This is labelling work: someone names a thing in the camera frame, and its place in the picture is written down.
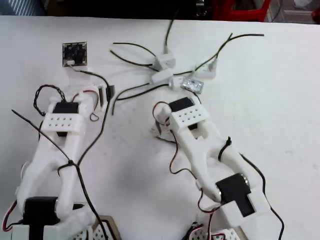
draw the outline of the brown wire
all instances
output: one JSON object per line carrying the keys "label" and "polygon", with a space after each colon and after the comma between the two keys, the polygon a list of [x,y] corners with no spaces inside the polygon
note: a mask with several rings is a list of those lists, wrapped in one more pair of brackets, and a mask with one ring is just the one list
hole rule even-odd
{"label": "brown wire", "polygon": [[175,158],[176,158],[176,156],[177,156],[177,154],[178,154],[179,148],[178,148],[178,142],[177,142],[177,139],[176,139],[176,136],[175,136],[174,132],[173,132],[172,130],[170,130],[170,132],[172,133],[173,138],[174,138],[174,142],[175,142],[175,153],[174,153],[174,155],[173,155],[173,157],[172,157],[172,159],[171,159],[170,165],[169,165],[170,173],[172,173],[172,174],[178,174],[178,173],[180,173],[180,172],[182,172],[182,171],[188,171],[189,173],[191,173],[191,175],[194,177],[194,179],[197,180],[197,178],[196,178],[196,176],[194,175],[194,173],[193,173],[190,169],[188,169],[188,168],[182,168],[182,169],[180,169],[180,170],[178,170],[178,171],[172,171],[172,164],[174,163],[174,160],[175,160]]}
{"label": "brown wire", "polygon": [[205,214],[213,214],[218,208],[220,208],[220,206],[217,206],[217,207],[214,207],[212,208],[210,211],[207,211],[207,210],[203,210],[201,207],[200,207],[200,202],[204,196],[204,190],[203,188],[200,188],[200,191],[201,191],[201,196],[198,200],[198,208],[200,209],[201,212],[205,213]]}
{"label": "brown wire", "polygon": [[[82,91],[82,92],[84,92],[84,93],[94,93],[94,94],[95,94],[95,96],[96,96],[96,101],[95,101],[95,106],[94,106],[94,110],[93,110],[93,111],[95,111],[96,108],[97,108],[97,106],[98,106],[98,103],[99,103],[99,94],[98,94],[96,91],[94,91],[94,90],[84,90],[84,91]],[[73,96],[71,102],[73,102],[73,101],[76,99],[77,96],[79,96],[79,93],[77,93],[76,95]],[[98,120],[99,120],[99,116],[97,116],[96,114],[94,114],[94,113],[92,112],[92,113],[90,114],[90,121],[91,121],[91,122],[96,122],[96,121],[98,121]]]}
{"label": "brown wire", "polygon": [[165,102],[165,101],[158,101],[158,102],[153,106],[153,109],[152,109],[152,116],[153,116],[154,120],[155,120],[156,122],[158,122],[160,125],[164,126],[169,119],[167,118],[164,123],[161,123],[161,122],[159,122],[159,121],[157,120],[157,118],[156,118],[156,116],[155,116],[155,109],[156,109],[156,107],[158,106],[158,104],[166,104],[167,106],[169,106],[169,108],[170,108],[170,105],[169,105],[169,103],[167,103],[167,102]]}

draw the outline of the black cable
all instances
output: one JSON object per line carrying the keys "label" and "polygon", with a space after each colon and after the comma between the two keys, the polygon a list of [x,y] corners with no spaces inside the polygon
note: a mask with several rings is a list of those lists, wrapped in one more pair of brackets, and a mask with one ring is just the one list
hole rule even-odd
{"label": "black cable", "polygon": [[169,37],[169,33],[170,33],[170,30],[172,28],[172,24],[174,23],[178,13],[179,13],[179,8],[175,11],[174,15],[173,15],[173,18],[171,19],[170,23],[169,23],[169,27],[166,31],[166,34],[165,34],[165,39],[164,39],[164,46],[167,47],[168,46],[168,37]]}
{"label": "black cable", "polygon": [[91,122],[96,122],[96,121],[99,121],[99,116],[96,115],[94,112],[90,114],[90,117],[89,117],[90,121]]}
{"label": "black cable", "polygon": [[[254,165],[249,159],[247,159],[243,154],[240,154],[241,157],[251,166],[254,168],[254,170],[257,171],[257,173],[260,175],[260,177],[262,178],[262,192],[265,196],[265,198],[267,198],[266,196],[266,178],[264,176],[264,174],[260,171],[260,169]],[[284,233],[284,230],[285,230],[285,223],[284,221],[282,220],[282,218],[279,216],[279,214],[273,209],[273,207],[270,205],[270,209],[271,211],[273,212],[273,214],[279,219],[279,221],[281,222],[281,230],[280,230],[280,234],[279,234],[279,238],[278,240],[281,240],[282,238],[282,235]]]}
{"label": "black cable", "polygon": [[130,90],[133,90],[133,89],[137,89],[137,88],[140,88],[140,87],[143,87],[143,86],[146,86],[146,85],[149,85],[150,83],[147,82],[145,84],[142,84],[142,85],[138,85],[138,86],[134,86],[134,87],[130,87],[130,88],[127,88],[125,90],[122,90],[114,99],[114,102],[112,104],[112,116],[114,115],[115,113],[115,105],[116,105],[116,101],[118,100],[119,96],[127,91],[130,91]]}
{"label": "black cable", "polygon": [[184,71],[184,72],[179,72],[179,73],[174,73],[173,76],[179,76],[183,74],[191,74],[193,71]]}
{"label": "black cable", "polygon": [[278,17],[278,15],[279,15],[281,9],[283,8],[283,6],[284,6],[284,0],[280,0],[279,9],[278,9],[278,11],[276,12],[276,14],[274,15],[274,17],[272,18],[272,20],[271,20],[272,23],[273,23],[273,22],[276,20],[276,18]]}
{"label": "black cable", "polygon": [[105,84],[106,84],[106,90],[107,90],[107,105],[106,105],[106,109],[105,109],[105,113],[104,113],[104,116],[103,116],[103,120],[102,120],[102,124],[101,124],[101,130],[99,132],[99,134],[95,137],[95,139],[92,141],[92,143],[84,150],[83,154],[81,155],[81,157],[79,158],[79,161],[78,161],[78,165],[80,166],[82,160],[84,159],[85,155],[87,154],[87,152],[92,148],[92,146],[98,141],[98,139],[101,137],[104,129],[105,129],[105,123],[106,123],[106,118],[107,118],[107,114],[108,114],[108,110],[109,110],[109,107],[110,107],[110,102],[111,102],[111,98],[109,96],[111,96],[111,91],[110,91],[110,85],[108,83],[108,81],[101,75],[99,74],[96,74],[94,72],[90,72],[90,71],[83,71],[83,70],[75,70],[73,67],[72,69],[75,71],[75,72],[80,72],[80,73],[84,73],[84,74],[88,74],[88,75],[92,75],[92,76],[95,76],[95,77],[98,77],[100,79],[102,79]]}
{"label": "black cable", "polygon": [[172,28],[172,24],[174,23],[174,20],[175,20],[174,18],[170,20],[169,27],[165,34],[164,46],[168,46],[168,37],[169,37],[170,30]]}
{"label": "black cable", "polygon": [[140,92],[140,93],[131,95],[131,96],[126,96],[126,97],[118,98],[117,100],[118,100],[118,101],[122,101],[122,100],[126,100],[126,99],[132,99],[132,98],[141,96],[141,95],[143,95],[143,94],[147,94],[147,93],[149,93],[149,92],[151,92],[151,91],[153,91],[153,90],[156,90],[156,89],[158,89],[158,88],[165,87],[165,86],[169,86],[169,84],[166,83],[166,84],[161,84],[161,85],[158,85],[158,86],[154,86],[154,87],[152,87],[152,88],[150,88],[150,89],[148,89],[148,90],[146,90],[146,91],[143,91],[143,92]]}
{"label": "black cable", "polygon": [[201,63],[199,66],[197,66],[195,68],[194,71],[197,71],[199,68],[201,68],[203,65],[205,65],[206,63],[208,63],[209,61],[211,61],[214,57],[217,57],[218,58],[218,55],[220,53],[220,51],[224,48],[224,46],[234,40],[234,39],[238,39],[238,38],[242,38],[242,37],[249,37],[249,36],[253,36],[253,37],[264,37],[265,35],[264,34],[256,34],[256,33],[249,33],[249,34],[241,34],[241,35],[237,35],[237,36],[234,36],[234,37],[231,37],[232,36],[232,33],[229,35],[229,37],[227,38],[227,40],[219,47],[218,51],[212,56],[210,57],[207,61]]}
{"label": "black cable", "polygon": [[190,92],[190,93],[192,93],[193,95],[195,95],[196,98],[199,100],[199,103],[202,104],[202,102],[201,102],[201,100],[200,100],[200,97],[199,97],[195,92],[193,92],[193,91],[191,91],[191,90],[189,90],[189,89],[187,89],[187,88],[185,88],[185,90],[187,90],[188,92]]}
{"label": "black cable", "polygon": [[[219,156],[218,156],[218,160],[221,162],[221,155],[222,155],[222,152],[227,148],[227,146],[231,145],[232,141],[231,141],[231,138],[228,137],[225,145],[223,146],[223,148],[220,150],[219,152]],[[262,178],[262,192],[263,192],[263,195],[265,196],[265,198],[267,198],[266,196],[266,178],[264,176],[264,174],[260,171],[260,169],[254,165],[249,159],[247,159],[243,154],[241,154],[241,157],[243,158],[243,160],[245,160],[251,167],[253,167],[254,170],[257,171],[257,173],[260,175],[260,177]],[[269,206],[270,206],[270,209],[271,211],[273,212],[273,214],[279,219],[279,221],[281,222],[281,230],[280,230],[280,234],[279,234],[279,238],[278,240],[281,240],[282,238],[282,234],[284,233],[284,230],[285,230],[285,223],[284,221],[281,219],[281,217],[278,215],[278,213],[272,208],[272,206],[270,205],[269,203]]]}
{"label": "black cable", "polygon": [[182,171],[188,171],[189,173],[191,173],[191,175],[194,177],[194,179],[197,180],[197,177],[196,177],[196,176],[194,175],[194,173],[193,173],[190,169],[188,169],[188,168],[182,168],[182,169],[180,169],[180,170],[178,170],[178,171],[172,171],[172,164],[174,163],[174,160],[175,160],[175,158],[176,158],[176,156],[177,156],[177,154],[178,154],[179,147],[178,147],[178,142],[177,142],[177,139],[176,139],[176,135],[174,134],[174,132],[173,132],[172,130],[170,130],[170,132],[171,132],[172,135],[173,135],[174,143],[175,143],[175,152],[174,152],[174,155],[173,155],[173,157],[172,157],[172,159],[171,159],[171,162],[170,162],[170,164],[169,164],[169,171],[170,171],[170,173],[172,173],[172,174],[178,174],[178,173],[180,173],[180,172],[182,172]]}
{"label": "black cable", "polygon": [[56,146],[62,153],[63,155],[65,155],[66,159],[68,159],[68,163],[66,165],[63,165],[61,167],[58,168],[58,172],[60,169],[64,168],[64,167],[69,167],[69,166],[75,166],[76,168],[76,172],[78,174],[78,177],[79,177],[79,180],[80,180],[80,183],[81,183],[81,187],[82,187],[82,191],[83,191],[83,194],[85,196],[85,199],[87,200],[92,212],[94,213],[95,217],[97,218],[101,228],[102,228],[102,231],[103,231],[103,235],[104,235],[104,238],[107,240],[108,239],[108,235],[107,235],[107,232],[105,230],[105,227],[96,211],[96,209],[94,208],[89,196],[88,196],[88,192],[87,192],[87,189],[86,189],[86,186],[85,186],[85,183],[84,183],[84,180],[82,178],[82,175],[81,175],[81,172],[80,172],[80,168],[77,164],[75,164],[72,160],[70,160],[70,158],[68,157],[68,155],[53,141],[51,140],[51,138],[49,138],[45,133],[43,133],[40,128],[38,128],[36,125],[34,125],[29,119],[25,118],[24,116],[22,116],[21,114],[19,114],[18,112],[16,112],[15,110],[11,110],[14,114],[16,114],[18,117],[20,117],[21,119],[23,119],[24,121],[26,121],[27,123],[29,123],[32,127],[34,127],[36,130],[38,130],[39,133],[41,133],[44,137],[46,137],[54,146]]}
{"label": "black cable", "polygon": [[101,218],[100,218],[99,214],[97,213],[94,205],[92,204],[92,202],[91,202],[91,200],[90,200],[90,198],[89,198],[89,195],[88,195],[88,192],[87,192],[87,189],[86,189],[86,186],[85,186],[85,182],[84,182],[84,179],[83,179],[82,174],[81,174],[81,171],[80,171],[79,164],[75,164],[72,160],[70,160],[70,161],[68,162],[68,164],[63,165],[63,166],[60,166],[60,167],[58,168],[58,173],[59,173],[59,171],[60,171],[61,169],[65,168],[65,167],[70,167],[70,166],[74,166],[74,167],[75,167],[76,172],[77,172],[78,177],[79,177],[79,181],[80,181],[80,184],[81,184],[81,188],[82,188],[84,197],[85,197],[86,201],[88,202],[88,205],[89,205],[91,211],[93,212],[93,214],[95,215],[96,219],[98,220],[99,225],[100,225],[101,228],[102,228],[102,232],[103,232],[104,238],[105,238],[106,240],[108,240],[109,237],[108,237],[108,235],[107,235],[106,229],[105,229],[105,227],[104,227],[104,225],[103,225],[103,223],[102,223],[102,221],[101,221]]}
{"label": "black cable", "polygon": [[[42,120],[39,126],[39,129],[41,129],[42,124],[44,123],[44,121]],[[40,132],[38,131],[38,141],[40,140]]]}
{"label": "black cable", "polygon": [[132,65],[135,65],[135,66],[140,66],[140,67],[146,67],[146,68],[149,68],[153,71],[156,71],[156,72],[159,72],[158,70],[156,70],[155,68],[151,67],[153,64],[152,63],[149,63],[149,64],[142,64],[142,63],[137,63],[137,62],[134,62],[134,61],[130,61],[130,60],[127,60],[121,56],[119,56],[118,54],[116,54],[114,51],[110,50],[110,53],[112,53],[114,56],[116,56],[118,59],[121,59],[122,61],[128,63],[128,64],[132,64]]}
{"label": "black cable", "polygon": [[21,114],[19,114],[18,112],[16,112],[15,110],[11,109],[11,111],[17,115],[18,117],[20,117],[21,119],[23,119],[24,121],[26,121],[28,124],[30,124],[34,129],[36,129],[39,133],[41,133],[46,139],[48,139],[57,149],[59,149],[63,155],[66,157],[66,159],[68,159],[68,161],[70,161],[68,155],[61,149],[61,147],[59,147],[48,135],[46,135],[43,131],[40,130],[40,128],[38,128],[36,125],[33,124],[33,122],[31,122],[29,119],[25,118],[24,116],[22,116]]}
{"label": "black cable", "polygon": [[45,111],[41,111],[41,110],[39,109],[39,107],[38,107],[38,104],[37,104],[37,100],[38,100],[39,94],[40,94],[40,92],[41,92],[41,90],[42,90],[43,88],[52,88],[52,89],[55,89],[55,90],[59,93],[59,95],[60,95],[60,97],[61,97],[61,99],[62,99],[62,102],[66,102],[66,97],[65,97],[64,92],[63,92],[59,87],[57,87],[57,86],[55,86],[55,85],[49,85],[49,84],[41,85],[41,86],[38,88],[38,90],[35,92],[34,100],[33,100],[33,107],[37,110],[37,112],[38,112],[41,116],[44,117],[44,116],[46,115],[46,112],[45,112]]}
{"label": "black cable", "polygon": [[132,45],[132,46],[136,46],[136,47],[139,47],[139,48],[142,48],[146,51],[148,51],[149,53],[151,53],[153,56],[156,56],[151,50],[149,50],[148,48],[142,46],[142,45],[139,45],[139,44],[136,44],[136,43],[131,43],[131,42],[114,42],[113,44],[115,45]]}
{"label": "black cable", "polygon": [[201,212],[203,212],[203,213],[205,213],[205,214],[212,214],[212,213],[214,213],[215,210],[217,210],[218,208],[220,208],[220,206],[217,206],[217,207],[212,208],[210,211],[202,209],[202,208],[200,207],[200,202],[201,202],[201,200],[202,200],[202,198],[203,198],[203,196],[204,196],[204,189],[203,189],[203,188],[200,188],[200,191],[201,191],[201,195],[200,195],[200,198],[199,198],[199,200],[198,200],[198,208],[200,209]]}
{"label": "black cable", "polygon": [[218,155],[218,161],[221,162],[221,156],[222,156],[222,153],[224,152],[224,150],[230,146],[232,143],[231,141],[231,137],[228,136],[228,139],[227,141],[225,142],[224,146],[221,148],[220,152],[219,152],[219,155]]}

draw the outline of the black zip tie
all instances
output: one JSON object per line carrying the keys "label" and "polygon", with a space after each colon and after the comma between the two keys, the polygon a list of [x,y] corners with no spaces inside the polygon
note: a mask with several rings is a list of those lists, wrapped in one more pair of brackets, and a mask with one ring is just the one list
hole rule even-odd
{"label": "black zip tie", "polygon": [[231,137],[228,136],[228,139],[227,141],[225,142],[224,146],[221,148],[220,152],[219,152],[219,155],[218,155],[218,161],[221,162],[221,156],[222,156],[222,153],[224,152],[224,150],[230,146],[232,143],[231,141]]}

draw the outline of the perforated bracket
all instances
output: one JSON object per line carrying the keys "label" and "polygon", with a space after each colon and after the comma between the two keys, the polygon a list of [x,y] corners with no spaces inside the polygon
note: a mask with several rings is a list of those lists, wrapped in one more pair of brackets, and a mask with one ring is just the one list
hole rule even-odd
{"label": "perforated bracket", "polygon": [[85,119],[77,113],[47,113],[41,130],[44,132],[71,132],[79,134],[85,127]]}
{"label": "perforated bracket", "polygon": [[209,113],[200,104],[196,104],[170,115],[170,129],[175,132],[209,118]]}

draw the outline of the white surface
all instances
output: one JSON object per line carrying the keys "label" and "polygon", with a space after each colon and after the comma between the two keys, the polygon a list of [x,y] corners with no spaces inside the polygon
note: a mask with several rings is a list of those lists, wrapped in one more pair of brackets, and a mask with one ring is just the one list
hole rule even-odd
{"label": "white surface", "polygon": [[[116,59],[109,53],[111,43],[128,41],[161,53],[168,24],[167,20],[0,17],[1,215],[14,201],[20,167],[33,157],[38,139],[38,133],[10,109],[40,124],[42,117],[33,109],[39,85],[68,84],[62,43],[86,41],[89,67],[119,92],[148,82],[152,73]],[[263,33],[265,37],[240,38],[226,45],[219,55],[215,80],[204,85],[202,103],[221,134],[226,139],[231,136],[237,149],[263,171],[268,200],[286,225],[282,239],[317,239],[320,27],[175,21],[168,39],[177,61],[174,72],[191,70],[211,57],[230,32]],[[121,46],[117,52],[141,63],[152,60],[148,52],[137,48]],[[51,94],[48,89],[41,93],[41,109],[48,107]],[[153,138],[149,130],[157,101],[188,94],[162,88],[117,103],[104,135],[83,161],[92,202],[99,213],[114,217],[124,240],[148,239],[151,234],[156,239],[180,239],[195,219],[200,192],[192,176],[169,173],[175,147]],[[87,132],[98,133],[100,123],[89,125]],[[174,163],[175,169],[180,167],[188,167],[181,153]],[[39,194],[58,194],[59,184],[53,173]],[[76,199],[85,199],[79,185],[75,192]],[[9,221],[18,219],[15,211]],[[277,239],[279,231],[279,221],[270,215],[256,223],[252,239]],[[9,239],[9,234],[0,234],[1,239]]]}

